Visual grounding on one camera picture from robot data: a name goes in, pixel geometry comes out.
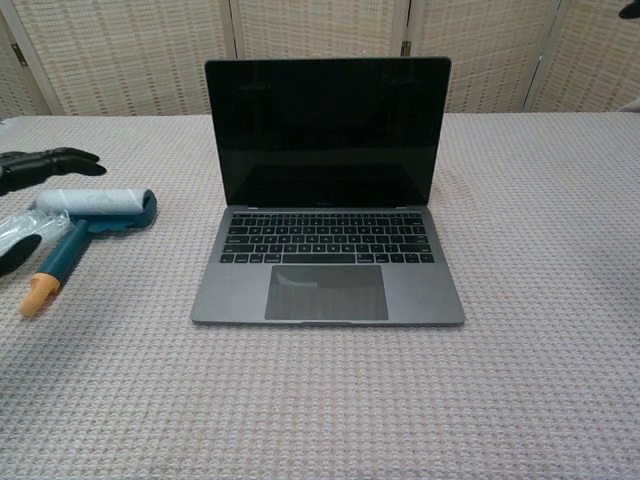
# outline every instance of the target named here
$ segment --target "plastic bag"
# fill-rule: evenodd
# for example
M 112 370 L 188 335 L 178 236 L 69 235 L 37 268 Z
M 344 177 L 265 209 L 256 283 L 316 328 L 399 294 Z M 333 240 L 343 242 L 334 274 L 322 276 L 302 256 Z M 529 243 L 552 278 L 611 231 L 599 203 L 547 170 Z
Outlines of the plastic bag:
M 11 215 L 0 221 L 0 255 L 4 255 L 20 239 L 35 233 L 42 237 L 42 241 L 33 257 L 58 241 L 70 227 L 71 221 L 66 212 L 47 215 L 41 210 L 32 209 Z

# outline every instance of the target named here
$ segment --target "lint roller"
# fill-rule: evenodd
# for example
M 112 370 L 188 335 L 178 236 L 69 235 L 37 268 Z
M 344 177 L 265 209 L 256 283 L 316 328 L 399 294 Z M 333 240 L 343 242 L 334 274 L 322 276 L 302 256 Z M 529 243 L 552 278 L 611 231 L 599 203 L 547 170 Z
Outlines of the lint roller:
M 89 245 L 91 235 L 149 226 L 156 215 L 157 200 L 144 188 L 45 190 L 36 199 L 36 207 L 47 213 L 66 211 L 75 228 L 60 240 L 31 278 L 31 291 L 20 306 L 25 316 L 38 313 L 47 297 L 58 291 Z

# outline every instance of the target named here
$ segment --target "black keyboard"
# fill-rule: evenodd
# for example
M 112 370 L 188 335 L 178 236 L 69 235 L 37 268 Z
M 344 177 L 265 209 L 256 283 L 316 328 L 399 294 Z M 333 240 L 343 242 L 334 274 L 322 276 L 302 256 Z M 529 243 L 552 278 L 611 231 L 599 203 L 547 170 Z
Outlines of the black keyboard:
M 235 213 L 221 263 L 433 263 L 422 216 Z

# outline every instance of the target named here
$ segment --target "silver laptop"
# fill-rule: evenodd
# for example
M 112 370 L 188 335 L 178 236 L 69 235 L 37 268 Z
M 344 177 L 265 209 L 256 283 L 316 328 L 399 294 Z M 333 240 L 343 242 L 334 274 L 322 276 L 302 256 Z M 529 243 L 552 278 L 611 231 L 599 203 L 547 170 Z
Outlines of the silver laptop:
M 460 325 L 427 201 L 447 58 L 205 66 L 228 207 L 196 323 Z

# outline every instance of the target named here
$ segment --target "laptop screen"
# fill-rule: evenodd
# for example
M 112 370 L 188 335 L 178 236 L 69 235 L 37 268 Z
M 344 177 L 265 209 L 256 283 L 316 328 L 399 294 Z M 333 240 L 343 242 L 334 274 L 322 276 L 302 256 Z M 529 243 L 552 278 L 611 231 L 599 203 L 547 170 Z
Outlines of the laptop screen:
M 207 62 L 227 203 L 425 205 L 450 68 L 412 57 Z

